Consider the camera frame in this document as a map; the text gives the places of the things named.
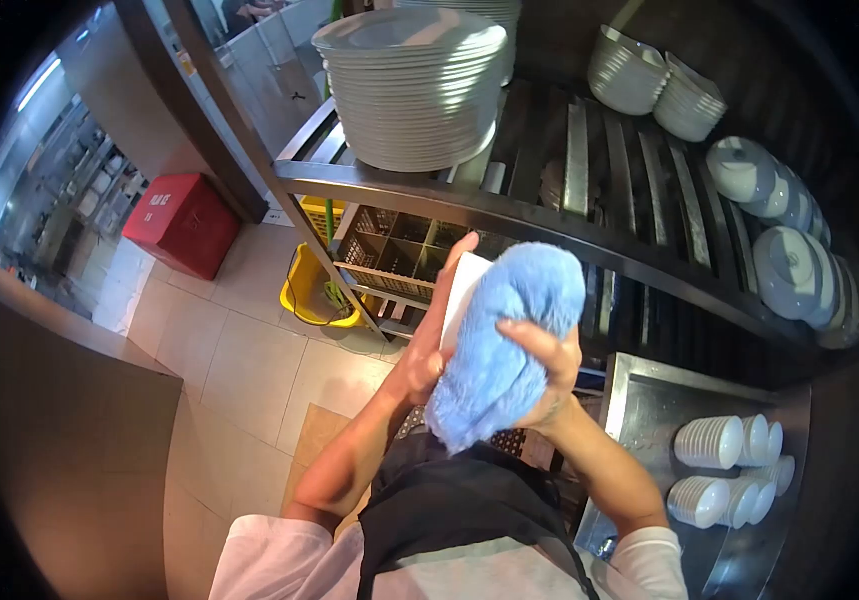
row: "tile floor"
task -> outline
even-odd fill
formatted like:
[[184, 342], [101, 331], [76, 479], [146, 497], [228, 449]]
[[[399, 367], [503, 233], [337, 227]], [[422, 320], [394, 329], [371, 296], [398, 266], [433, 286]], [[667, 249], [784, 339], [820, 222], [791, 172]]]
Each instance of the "tile floor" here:
[[246, 225], [216, 281], [157, 262], [136, 306], [130, 339], [185, 382], [165, 499], [173, 600], [207, 597], [233, 519], [279, 514], [291, 469], [304, 467], [293, 457], [310, 405], [355, 416], [404, 348], [282, 308], [301, 241], [291, 227]]

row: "yellow mop bucket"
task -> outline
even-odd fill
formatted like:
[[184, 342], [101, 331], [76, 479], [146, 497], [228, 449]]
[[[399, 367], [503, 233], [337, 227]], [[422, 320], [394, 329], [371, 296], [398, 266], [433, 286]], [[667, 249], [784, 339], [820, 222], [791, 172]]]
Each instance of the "yellow mop bucket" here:
[[[329, 328], [364, 327], [359, 311], [352, 309], [348, 317], [337, 318], [349, 312], [349, 308], [337, 310], [326, 298], [324, 285], [329, 281], [329, 273], [320, 264], [309, 246], [300, 244], [296, 248], [296, 261], [289, 270], [289, 277], [282, 284], [279, 302], [291, 313], [306, 323]], [[376, 298], [363, 294], [363, 304], [370, 310], [375, 309]]]

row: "forearm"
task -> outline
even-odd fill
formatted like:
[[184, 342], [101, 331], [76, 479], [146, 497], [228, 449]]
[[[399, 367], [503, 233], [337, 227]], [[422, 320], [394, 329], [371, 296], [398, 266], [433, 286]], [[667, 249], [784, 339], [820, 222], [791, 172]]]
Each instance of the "forearm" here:
[[641, 527], [668, 526], [663, 496], [652, 477], [570, 396], [541, 433], [583, 476], [596, 507], [621, 537]]
[[352, 512], [382, 463], [389, 441], [411, 408], [396, 374], [320, 452], [282, 516], [317, 522], [330, 533]]

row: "red container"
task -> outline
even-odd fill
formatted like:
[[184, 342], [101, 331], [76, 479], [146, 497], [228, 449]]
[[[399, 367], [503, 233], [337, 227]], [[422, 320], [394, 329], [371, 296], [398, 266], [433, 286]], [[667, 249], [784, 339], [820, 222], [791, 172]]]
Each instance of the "red container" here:
[[199, 173], [156, 177], [123, 235], [163, 263], [213, 280], [239, 233], [239, 219]]

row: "hand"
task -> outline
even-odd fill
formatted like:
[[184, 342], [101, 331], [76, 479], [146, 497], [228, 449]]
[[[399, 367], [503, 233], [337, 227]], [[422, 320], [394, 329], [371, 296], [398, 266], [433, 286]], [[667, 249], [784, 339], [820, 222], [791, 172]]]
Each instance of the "hand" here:
[[386, 378], [398, 394], [404, 395], [413, 404], [429, 402], [429, 396], [452, 356], [452, 349], [448, 348], [445, 352], [439, 351], [439, 342], [443, 338], [446, 305], [449, 302], [449, 292], [452, 290], [456, 263], [463, 253], [475, 250], [478, 243], [479, 235], [471, 231], [456, 242], [449, 251], [446, 265], [436, 276], [436, 287], [433, 290], [429, 309], [416, 327], [413, 339], [410, 340], [399, 363], [393, 367]]
[[505, 318], [496, 324], [496, 329], [535, 356], [546, 368], [546, 391], [543, 397], [533, 410], [515, 424], [516, 427], [545, 433], [573, 402], [578, 405], [572, 387], [576, 383], [583, 354], [579, 349], [576, 327], [562, 341], [528, 320]]

